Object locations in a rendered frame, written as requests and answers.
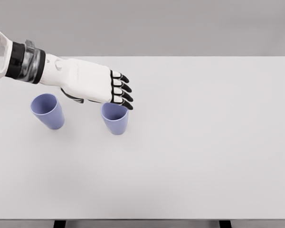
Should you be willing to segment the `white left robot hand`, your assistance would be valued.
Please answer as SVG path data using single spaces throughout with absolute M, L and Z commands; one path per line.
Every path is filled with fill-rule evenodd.
M 113 103 L 133 110 L 130 96 L 132 89 L 128 86 L 129 79 L 120 72 L 107 66 L 80 59 L 67 59 L 63 69 L 66 78 L 63 79 L 61 91 L 78 103 L 85 100 L 94 103 Z

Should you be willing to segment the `lavender plastic cup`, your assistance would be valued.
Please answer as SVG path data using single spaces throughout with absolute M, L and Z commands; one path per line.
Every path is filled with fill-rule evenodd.
M 31 112 L 49 129 L 60 129 L 65 122 L 62 107 L 53 94 L 36 96 L 30 104 Z
M 113 103 L 105 103 L 101 106 L 101 116 L 108 130 L 115 135 L 121 135 L 126 131 L 129 110 Z

